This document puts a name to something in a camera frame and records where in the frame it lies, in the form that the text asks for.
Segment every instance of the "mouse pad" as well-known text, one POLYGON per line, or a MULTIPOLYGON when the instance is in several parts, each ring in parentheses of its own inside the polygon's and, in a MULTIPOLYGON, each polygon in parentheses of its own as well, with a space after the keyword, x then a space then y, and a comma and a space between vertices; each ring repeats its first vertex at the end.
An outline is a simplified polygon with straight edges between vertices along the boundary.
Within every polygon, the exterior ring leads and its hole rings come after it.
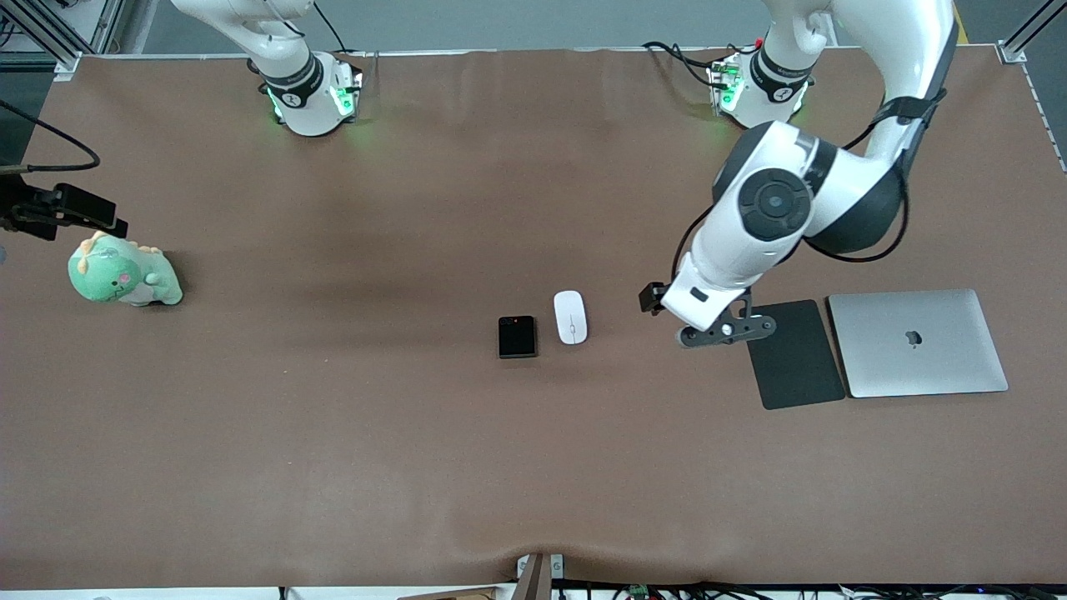
POLYGON ((748 343, 763 408, 774 410, 840 400, 845 389, 814 300, 757 306, 774 317, 774 335, 748 343))

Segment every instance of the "smartphone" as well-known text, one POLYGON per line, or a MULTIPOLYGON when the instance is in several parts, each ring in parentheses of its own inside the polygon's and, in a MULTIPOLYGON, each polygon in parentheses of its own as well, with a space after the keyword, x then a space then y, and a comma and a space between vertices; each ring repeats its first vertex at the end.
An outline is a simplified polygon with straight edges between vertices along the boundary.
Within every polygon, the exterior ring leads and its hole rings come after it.
POLYGON ((500 317, 497 330, 501 359, 528 359, 537 356, 537 321, 534 317, 500 317))

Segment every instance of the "laptop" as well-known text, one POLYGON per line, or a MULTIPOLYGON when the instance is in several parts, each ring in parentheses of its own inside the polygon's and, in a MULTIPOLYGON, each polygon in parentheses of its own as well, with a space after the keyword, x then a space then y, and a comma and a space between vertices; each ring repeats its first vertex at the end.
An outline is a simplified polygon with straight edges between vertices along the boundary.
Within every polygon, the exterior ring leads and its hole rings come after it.
POLYGON ((830 296, 856 398, 1007 390, 973 289, 830 296))

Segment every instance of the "white mouse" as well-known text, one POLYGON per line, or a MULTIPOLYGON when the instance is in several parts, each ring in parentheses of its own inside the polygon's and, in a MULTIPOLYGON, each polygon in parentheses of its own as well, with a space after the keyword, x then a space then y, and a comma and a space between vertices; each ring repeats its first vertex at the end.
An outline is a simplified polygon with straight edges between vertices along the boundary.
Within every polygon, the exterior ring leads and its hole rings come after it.
POLYGON ((560 291, 553 298, 556 306, 556 329, 563 344, 582 344, 589 336, 589 326, 586 323, 586 304, 582 295, 573 289, 560 291))

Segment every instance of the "plush toy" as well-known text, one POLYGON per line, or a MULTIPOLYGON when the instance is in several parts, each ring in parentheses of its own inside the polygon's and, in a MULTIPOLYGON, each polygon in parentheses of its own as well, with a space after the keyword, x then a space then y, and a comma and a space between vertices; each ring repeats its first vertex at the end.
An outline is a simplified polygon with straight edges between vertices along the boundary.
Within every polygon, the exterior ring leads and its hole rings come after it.
POLYGON ((67 263, 70 283, 93 302, 126 302, 146 306, 149 302, 177 304, 181 287, 158 248, 138 247, 103 232, 81 242, 67 263))

